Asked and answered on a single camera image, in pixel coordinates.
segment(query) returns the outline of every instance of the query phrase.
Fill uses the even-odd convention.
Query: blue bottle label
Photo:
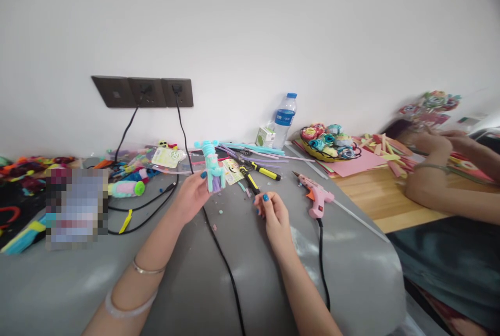
[[[274,122],[282,126],[290,126],[292,124],[295,112],[289,109],[278,109]]]

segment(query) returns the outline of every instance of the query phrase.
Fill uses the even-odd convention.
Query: tabletop
[[[405,197],[404,180],[398,180],[389,168],[378,168],[333,181],[384,232],[390,233],[450,215],[433,211]],[[455,173],[448,175],[451,188],[498,193],[494,185],[479,184]]]
[[[363,221],[377,226],[334,182],[319,178],[305,162],[284,164],[281,181],[253,174],[263,191],[277,191],[284,199],[297,253],[324,298],[319,228],[308,215],[307,191],[298,186],[292,170],[314,179]],[[172,181],[173,175],[158,175],[143,196],[112,204],[137,207]],[[129,228],[161,202],[135,211]],[[49,252],[38,243],[20,255],[1,256],[0,290],[6,299],[0,303],[2,333],[79,335],[167,208],[134,233],[98,236],[87,250]],[[237,184],[229,186],[211,197],[206,210],[210,224],[217,225],[216,235],[236,281],[246,334],[298,335],[265,222],[246,193]],[[125,216],[110,211],[108,227],[119,230]],[[403,275],[394,247],[333,203],[325,206],[323,224],[325,278],[337,324],[348,335],[389,334],[405,317]],[[208,230],[211,225],[198,213],[182,230],[142,335],[240,334],[234,293]]]

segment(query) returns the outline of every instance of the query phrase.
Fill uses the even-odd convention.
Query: hot glue gun
[[[327,192],[320,184],[312,181],[310,178],[299,175],[297,172],[292,172],[298,177],[301,184],[309,189],[309,194],[307,194],[306,197],[312,199],[313,202],[312,208],[309,210],[309,216],[313,219],[321,219],[323,217],[324,203],[333,202],[335,196]]]

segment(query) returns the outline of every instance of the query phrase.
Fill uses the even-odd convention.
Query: paper flower
[[[306,141],[310,141],[315,139],[318,136],[318,132],[316,131],[315,128],[307,128],[304,130],[302,133],[302,138],[305,139]]]
[[[331,157],[337,157],[339,155],[339,153],[337,152],[337,150],[334,149],[333,147],[326,147],[325,146],[325,148],[323,148],[323,152],[325,154],[330,155]]]
[[[351,147],[342,147],[338,150],[339,156],[343,159],[352,159],[356,153]]]
[[[318,135],[317,135],[318,137],[320,135],[322,135],[324,133],[324,131],[326,130],[326,127],[321,123],[312,124],[311,126],[316,129],[316,132],[318,133]]]
[[[337,146],[352,146],[353,139],[350,135],[341,133],[335,137],[335,145]]]
[[[309,141],[309,146],[311,146],[315,150],[322,151],[324,148],[324,142],[322,140],[312,140]]]
[[[341,134],[344,129],[339,124],[328,125],[327,132],[333,135]]]
[[[448,95],[444,91],[426,92],[423,95],[422,105],[426,108],[439,108],[448,102]]]
[[[329,133],[323,134],[320,139],[324,142],[325,146],[332,146],[335,142],[335,137]]]
[[[458,104],[460,104],[460,99],[462,99],[460,95],[453,96],[451,94],[448,94],[448,101],[444,106],[441,107],[441,110],[450,111],[455,109],[456,107],[458,107]]]
[[[414,115],[420,107],[416,104],[408,104],[399,110],[402,115]]]

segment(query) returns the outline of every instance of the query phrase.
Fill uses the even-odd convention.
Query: silver bangle
[[[135,262],[135,257],[134,257],[134,260],[132,261],[132,264],[134,265],[134,270],[136,270],[138,273],[143,273],[145,275],[155,275],[157,273],[161,273],[161,272],[165,271],[165,268],[167,268],[167,266],[164,266],[163,268],[160,268],[159,270],[146,271],[137,265],[137,263]]]
[[[419,168],[435,168],[435,169],[441,169],[443,172],[445,172],[447,175],[450,174],[450,169],[448,167],[444,166],[439,166],[437,164],[429,164],[429,163],[419,163],[413,167],[413,171],[419,169]]]
[[[155,293],[151,296],[151,298],[142,306],[139,306],[137,309],[134,310],[129,310],[129,311],[122,311],[117,309],[113,305],[113,301],[111,300],[111,294],[113,292],[113,289],[111,289],[108,294],[106,295],[106,299],[104,301],[106,311],[115,319],[123,319],[123,318],[133,318],[139,314],[142,314],[145,312],[147,309],[151,307],[153,304],[153,301],[156,298],[156,294],[158,294],[158,290],[156,290]]]

